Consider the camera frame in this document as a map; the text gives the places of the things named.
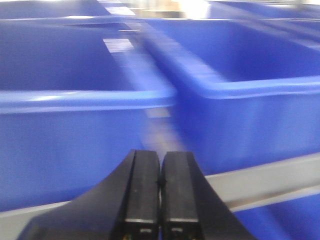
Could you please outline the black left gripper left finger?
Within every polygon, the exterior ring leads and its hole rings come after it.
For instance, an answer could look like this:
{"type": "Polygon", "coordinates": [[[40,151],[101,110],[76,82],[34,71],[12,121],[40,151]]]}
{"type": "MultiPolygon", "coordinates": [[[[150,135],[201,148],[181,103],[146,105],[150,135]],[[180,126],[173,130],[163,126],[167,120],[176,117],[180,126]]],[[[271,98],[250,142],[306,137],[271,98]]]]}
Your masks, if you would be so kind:
{"type": "Polygon", "coordinates": [[[124,213],[111,240],[156,240],[159,236],[160,162],[155,151],[136,150],[124,213]]]}

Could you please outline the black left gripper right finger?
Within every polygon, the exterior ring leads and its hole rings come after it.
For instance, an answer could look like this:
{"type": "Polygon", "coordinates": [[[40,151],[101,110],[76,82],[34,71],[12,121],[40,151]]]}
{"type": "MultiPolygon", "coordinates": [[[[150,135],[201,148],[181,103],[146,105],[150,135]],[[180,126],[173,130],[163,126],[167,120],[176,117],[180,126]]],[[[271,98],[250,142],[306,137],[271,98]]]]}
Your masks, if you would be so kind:
{"type": "Polygon", "coordinates": [[[167,152],[161,178],[162,239],[250,239],[250,232],[211,187],[192,152],[167,152]]]}

